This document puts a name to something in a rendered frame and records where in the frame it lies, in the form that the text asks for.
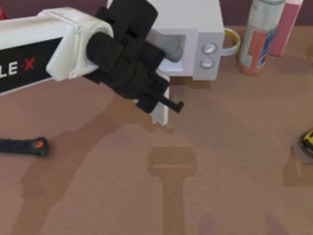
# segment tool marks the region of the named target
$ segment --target table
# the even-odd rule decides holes
[[[1,97],[1,137],[53,148],[0,156],[0,235],[311,235],[313,166],[291,151],[313,126],[310,58],[296,27],[258,76],[227,57],[214,82],[176,79],[166,127],[83,78]]]

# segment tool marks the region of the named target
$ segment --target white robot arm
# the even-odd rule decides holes
[[[169,82],[157,69],[166,56],[177,60],[182,52],[168,48],[166,38],[158,45],[146,41],[156,18],[146,0],[115,0],[95,17],[66,7],[2,21],[0,95],[49,79],[83,76],[137,100],[148,114],[158,103],[179,113],[183,103],[164,97]]]

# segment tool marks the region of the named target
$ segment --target red letter x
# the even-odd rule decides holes
[[[25,63],[26,63],[26,67],[24,69],[24,71],[27,71],[28,69],[33,69],[33,62],[35,61],[35,57],[30,58],[30,60],[25,59]]]

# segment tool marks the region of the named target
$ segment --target black handle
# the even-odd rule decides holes
[[[0,153],[27,154],[44,157],[48,154],[49,145],[44,137],[34,140],[0,139]]]

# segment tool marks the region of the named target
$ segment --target spray can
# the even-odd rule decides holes
[[[6,14],[3,10],[2,3],[0,2],[0,21],[6,20],[6,19],[7,19]]]
[[[253,0],[239,55],[238,66],[242,72],[253,75],[264,69],[285,2],[286,0]]]

